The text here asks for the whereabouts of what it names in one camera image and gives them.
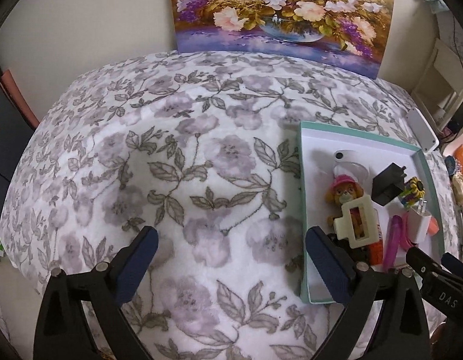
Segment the white plug charger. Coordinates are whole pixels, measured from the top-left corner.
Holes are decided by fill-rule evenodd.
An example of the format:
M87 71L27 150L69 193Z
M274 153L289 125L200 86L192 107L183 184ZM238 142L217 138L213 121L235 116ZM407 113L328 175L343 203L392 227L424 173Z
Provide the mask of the white plug charger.
M425 241L430 222L431 213L427 209L427 201L421 199L408 211L407 237L412 244L416 245Z

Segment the red white glue bottle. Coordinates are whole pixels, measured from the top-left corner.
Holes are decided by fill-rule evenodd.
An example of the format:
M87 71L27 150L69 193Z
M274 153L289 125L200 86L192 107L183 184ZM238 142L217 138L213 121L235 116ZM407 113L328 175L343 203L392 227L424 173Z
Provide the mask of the red white glue bottle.
M377 266L383 263L383 234L378 229L379 239L377 242L368 245L369 259L371 266Z

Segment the cream hair claw clip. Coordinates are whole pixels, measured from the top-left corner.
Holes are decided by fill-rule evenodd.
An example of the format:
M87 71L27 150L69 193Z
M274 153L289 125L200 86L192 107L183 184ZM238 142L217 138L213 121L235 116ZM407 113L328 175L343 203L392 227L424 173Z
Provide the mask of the cream hair claw clip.
M347 240L351 249L372 245L380 240L378 219L369 195L342 205L342 216L334 219L337 238Z

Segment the black charger cube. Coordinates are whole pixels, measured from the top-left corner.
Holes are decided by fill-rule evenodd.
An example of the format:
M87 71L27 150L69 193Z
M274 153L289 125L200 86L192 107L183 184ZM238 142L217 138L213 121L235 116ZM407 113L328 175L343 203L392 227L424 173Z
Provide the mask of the black charger cube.
M388 205L405 187L405 166L391 163L372 180L371 200L380 206Z

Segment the pink puppy toy figure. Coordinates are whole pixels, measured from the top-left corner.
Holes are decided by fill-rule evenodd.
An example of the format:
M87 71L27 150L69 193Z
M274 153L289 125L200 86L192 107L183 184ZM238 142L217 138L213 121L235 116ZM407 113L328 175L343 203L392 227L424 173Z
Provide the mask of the pink puppy toy figure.
M334 178L332 186L327 190L325 201L329 204L342 207L345 203L351 202L364 195L363 188L349 176L341 175ZM354 234L357 238L365 236L362 218L358 208L351 211Z

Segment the pink small object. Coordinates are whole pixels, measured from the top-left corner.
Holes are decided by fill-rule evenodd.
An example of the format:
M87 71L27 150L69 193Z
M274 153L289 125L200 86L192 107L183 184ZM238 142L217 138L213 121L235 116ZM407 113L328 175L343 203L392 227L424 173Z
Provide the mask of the pink small object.
M401 238L400 238L400 247L407 252L412 247L415 247L415 244L409 238L408 232L408 217L409 212L405 212L401 216L402 226L401 226Z

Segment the purple pink marker pen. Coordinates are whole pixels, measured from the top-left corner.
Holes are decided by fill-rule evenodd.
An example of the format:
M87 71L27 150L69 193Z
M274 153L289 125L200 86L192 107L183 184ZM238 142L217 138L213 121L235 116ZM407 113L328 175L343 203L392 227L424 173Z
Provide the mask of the purple pink marker pen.
M397 251L400 246L402 229L402 217L394 215L390 219L390 225L387 231L387 240L385 242L386 248L383 256L383 270L385 272L394 267Z

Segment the beige woven ball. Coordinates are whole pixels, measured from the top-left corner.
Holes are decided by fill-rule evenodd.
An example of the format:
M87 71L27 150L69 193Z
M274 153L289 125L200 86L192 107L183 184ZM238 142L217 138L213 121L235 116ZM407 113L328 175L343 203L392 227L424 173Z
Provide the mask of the beige woven ball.
M452 176L451 179L453 194L456 200L456 203L460 206L463 205L463 174L457 172Z

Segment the teal white cardboard box lid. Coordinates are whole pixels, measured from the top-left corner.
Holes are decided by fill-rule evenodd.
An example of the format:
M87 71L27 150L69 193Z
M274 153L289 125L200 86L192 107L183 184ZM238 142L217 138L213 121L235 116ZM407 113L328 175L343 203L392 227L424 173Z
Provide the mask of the teal white cardboard box lid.
M403 220L407 241L433 258L445 252L436 183L416 145L351 128L302 121L297 134L304 228L318 226L372 267L403 267L389 235Z

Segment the blue round tin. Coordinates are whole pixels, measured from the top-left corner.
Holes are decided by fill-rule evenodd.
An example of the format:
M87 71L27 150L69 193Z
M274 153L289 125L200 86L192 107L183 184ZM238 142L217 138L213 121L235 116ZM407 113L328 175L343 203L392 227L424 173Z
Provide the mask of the blue round tin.
M456 159L451 155L446 156L445 157L445 166L446 166L449 177L452 177L457 171Z

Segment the white rectangular box device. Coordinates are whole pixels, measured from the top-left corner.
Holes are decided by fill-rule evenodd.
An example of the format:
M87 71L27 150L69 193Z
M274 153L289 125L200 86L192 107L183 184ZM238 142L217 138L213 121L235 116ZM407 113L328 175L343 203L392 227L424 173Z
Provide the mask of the white rectangular box device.
M425 155L439 146L436 133L418 108L410 109L405 115L405 120Z

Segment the white chair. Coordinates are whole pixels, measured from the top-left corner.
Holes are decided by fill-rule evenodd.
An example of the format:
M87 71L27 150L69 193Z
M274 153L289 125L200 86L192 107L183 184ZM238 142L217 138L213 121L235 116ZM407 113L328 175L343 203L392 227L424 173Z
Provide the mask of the white chair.
M442 132L453 117L463 120L463 61L440 38L436 38L431 55L411 97L436 132Z

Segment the floral grey white blanket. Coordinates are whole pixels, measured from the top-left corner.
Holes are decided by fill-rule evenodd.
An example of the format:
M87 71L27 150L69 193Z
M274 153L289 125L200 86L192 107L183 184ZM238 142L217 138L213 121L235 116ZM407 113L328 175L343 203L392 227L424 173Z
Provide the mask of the floral grey white blanket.
M38 125L0 239L42 293L151 225L160 248L124 314L156 359L308 359L334 306L299 296L302 120L414 144L404 89L263 54L168 52L80 75Z

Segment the flower bouquet painting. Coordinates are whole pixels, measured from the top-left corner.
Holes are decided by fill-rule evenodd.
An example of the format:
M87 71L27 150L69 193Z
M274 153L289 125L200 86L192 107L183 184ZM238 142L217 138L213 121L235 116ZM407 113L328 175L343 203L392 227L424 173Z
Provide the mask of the flower bouquet painting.
M307 59L377 77L394 0L171 0L181 52Z

